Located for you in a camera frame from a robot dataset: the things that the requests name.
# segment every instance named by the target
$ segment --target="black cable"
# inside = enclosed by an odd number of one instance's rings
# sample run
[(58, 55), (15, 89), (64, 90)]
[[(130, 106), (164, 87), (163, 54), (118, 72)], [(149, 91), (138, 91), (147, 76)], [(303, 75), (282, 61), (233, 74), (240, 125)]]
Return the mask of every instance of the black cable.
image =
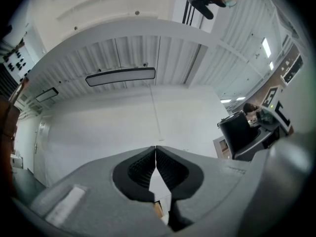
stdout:
[(186, 24), (188, 24), (188, 22), (189, 22), (189, 17), (190, 17), (190, 14), (191, 14), (191, 9), (192, 9), (192, 5), (190, 5), (189, 15), (188, 15), (187, 23), (186, 23)]
[(188, 2), (188, 0), (187, 0), (186, 7), (185, 7), (185, 9), (184, 9), (182, 24), (184, 24), (184, 23), (186, 22), (186, 17), (187, 17), (187, 13), (188, 13), (188, 8), (189, 8), (189, 2)]
[(161, 36), (159, 37), (159, 47), (158, 47), (158, 57), (157, 57), (157, 67), (156, 67), (156, 79), (155, 79), (155, 85), (156, 85), (156, 83), (157, 83), (158, 61), (159, 61), (159, 53), (160, 53), (160, 40), (161, 40)]
[(119, 59), (119, 51), (118, 51), (117, 40), (114, 39), (114, 41), (115, 41), (115, 47), (117, 48), (119, 67), (122, 69), (122, 65), (120, 64), (120, 59)]
[(195, 10), (196, 10), (196, 9), (193, 7), (193, 12), (192, 12), (192, 17), (191, 17), (190, 25), (192, 24), (193, 15), (194, 15), (194, 11), (195, 11)]

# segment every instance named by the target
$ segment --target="white wall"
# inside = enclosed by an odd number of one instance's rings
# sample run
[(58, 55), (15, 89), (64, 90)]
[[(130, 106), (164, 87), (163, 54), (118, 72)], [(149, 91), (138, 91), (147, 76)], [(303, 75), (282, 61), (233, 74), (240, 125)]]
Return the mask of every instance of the white wall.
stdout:
[(23, 40), (30, 57), (34, 64), (36, 64), (44, 56), (45, 50), (41, 43), (41, 39), (32, 26), (28, 28), (27, 34)]
[(34, 172), (34, 148), (40, 116), (19, 120), (14, 149), (23, 157), (23, 168)]
[(46, 152), (48, 185), (94, 159), (152, 145), (217, 157), (217, 123), (228, 113), (211, 87), (154, 86), (163, 141), (146, 87), (90, 95), (54, 107)]

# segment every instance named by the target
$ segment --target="gray surface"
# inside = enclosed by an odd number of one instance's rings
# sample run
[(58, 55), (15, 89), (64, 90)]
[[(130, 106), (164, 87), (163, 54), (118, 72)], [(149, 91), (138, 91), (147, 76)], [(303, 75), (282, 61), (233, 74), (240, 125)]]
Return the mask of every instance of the gray surface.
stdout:
[(235, 160), (242, 160), (242, 161), (252, 161), (252, 159), (254, 158), (255, 154), (260, 151), (260, 150), (264, 150), (264, 146), (261, 142), (258, 142), (256, 145), (254, 145), (253, 147), (251, 147), (250, 149), (248, 149), (245, 152), (242, 152), (238, 155), (235, 155)]
[(17, 193), (17, 198), (26, 206), (46, 189), (46, 187), (35, 179), (33, 173), (26, 169), (12, 167), (12, 183)]
[(31, 211), (27, 206), (21, 203), (19, 200), (12, 198), (12, 202), (17, 207), (19, 212), (26, 218), (39, 233), (32, 232), (33, 236), (46, 236), (46, 237), (71, 237), (73, 235), (54, 227), (45, 220), (37, 216), (33, 211)]
[(171, 147), (163, 148), (195, 163), (204, 173), (204, 181), (197, 192), (189, 199), (176, 202), (181, 216), (193, 222), (223, 201), (250, 166), (245, 161), (210, 158)]
[(315, 138), (316, 133), (293, 134), (271, 147), (239, 236), (259, 236), (288, 213), (314, 168)]
[(257, 123), (262, 126), (264, 129), (268, 130), (269, 132), (273, 132), (274, 130), (276, 130), (279, 126), (280, 126), (280, 122), (279, 121), (275, 121), (273, 124), (265, 124), (262, 122), (258, 122)]
[(70, 233), (89, 236), (160, 236), (171, 233), (154, 212), (152, 203), (132, 201), (114, 185), (113, 168), (147, 148), (89, 162), (46, 189), (31, 209), (45, 216), (73, 185), (87, 187), (85, 196), (62, 225)]
[(243, 214), (258, 187), (267, 155), (268, 150), (256, 154), (244, 176), (224, 200), (205, 213), (195, 224), (175, 233), (175, 236), (237, 236)]

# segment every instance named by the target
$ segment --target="gray cover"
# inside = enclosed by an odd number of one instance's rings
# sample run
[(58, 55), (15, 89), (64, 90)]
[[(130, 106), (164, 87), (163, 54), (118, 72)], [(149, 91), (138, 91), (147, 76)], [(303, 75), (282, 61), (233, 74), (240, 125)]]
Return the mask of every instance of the gray cover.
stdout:
[(195, 224), (178, 231), (176, 236), (234, 237), (257, 187), (264, 169), (268, 151), (259, 151), (237, 185), (215, 207), (207, 211)]
[(221, 203), (250, 166), (245, 161), (210, 158), (171, 147), (163, 148), (195, 163), (204, 173), (204, 181), (197, 192), (189, 199), (176, 202), (181, 216), (192, 222), (198, 221)]
[(53, 208), (73, 187), (87, 187), (79, 204), (63, 223), (61, 229), (89, 236), (161, 236), (171, 230), (154, 212), (152, 203), (132, 201), (114, 185), (112, 172), (123, 160), (148, 148), (89, 162), (49, 189), (32, 203), (31, 210), (41, 217)]

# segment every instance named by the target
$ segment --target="black frame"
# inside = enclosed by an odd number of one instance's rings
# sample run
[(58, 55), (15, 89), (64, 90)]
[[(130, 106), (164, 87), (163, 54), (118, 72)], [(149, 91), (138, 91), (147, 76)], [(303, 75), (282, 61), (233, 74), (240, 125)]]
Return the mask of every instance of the black frame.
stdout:
[[(47, 92), (50, 91), (50, 90), (55, 91), (55, 93), (56, 93), (55, 96), (57, 96), (57, 95), (59, 94), (59, 92), (57, 91), (57, 89), (55, 89), (55, 87), (52, 87), (52, 88), (48, 89), (47, 91), (44, 91), (43, 93), (41, 93), (40, 95), (38, 95), (35, 99), (37, 100), (37, 98), (38, 98), (39, 96), (42, 96), (43, 94), (47, 93)], [(46, 101), (47, 99), (50, 99), (50, 98), (52, 98), (52, 97), (46, 98), (45, 100), (42, 100), (42, 101), (39, 101), (39, 100), (37, 100), (37, 101), (38, 101), (39, 103), (41, 103), (41, 102), (44, 102), (44, 101)]]
[(198, 165), (163, 146), (156, 146), (156, 168), (171, 192), (171, 202), (192, 197), (204, 180), (204, 173)]
[(155, 156), (156, 148), (151, 146), (115, 166), (112, 180), (130, 200), (155, 202), (154, 193), (149, 191), (150, 179), (156, 168)]
[[(93, 78), (93, 77), (98, 77), (98, 76), (103, 76), (103, 75), (114, 74), (114, 73), (121, 73), (121, 72), (128, 72), (128, 71), (140, 71), (140, 70), (154, 70), (155, 76), (154, 76), (153, 78), (147, 78), (147, 79), (155, 79), (155, 78), (156, 78), (156, 69), (152, 67), (152, 68), (121, 69), (121, 70), (113, 70), (113, 71), (102, 72), (102, 73), (98, 73), (98, 74), (94, 74), (94, 75), (87, 76), (87, 77), (85, 78), (85, 81), (86, 81), (86, 83), (87, 83), (90, 87), (95, 87), (95, 86), (104, 85), (104, 84), (109, 84), (109, 83), (115, 83), (115, 82), (121, 82), (121, 81), (113, 81), (113, 82), (107, 82), (107, 83), (102, 83), (102, 84), (98, 84), (98, 85), (93, 85), (93, 86), (91, 86), (91, 85), (87, 82), (87, 79)], [(137, 81), (137, 80), (145, 80), (145, 79), (123, 80), (123, 81)]]
[[(270, 106), (272, 100), (274, 99), (274, 97), (275, 97), (275, 95), (276, 95), (277, 89), (278, 89), (278, 87), (273, 87), (273, 88), (269, 89), (269, 92), (268, 92), (267, 96), (265, 97), (265, 100), (262, 102), (262, 103), (263, 103), (262, 106), (264, 106), (264, 107), (266, 107), (266, 108), (268, 108), (268, 107)], [(271, 92), (274, 91), (274, 90), (275, 90), (275, 93), (272, 95), (271, 100), (269, 101), (268, 104), (265, 104), (265, 102), (266, 102), (266, 101), (268, 100), (268, 98), (270, 97)]]

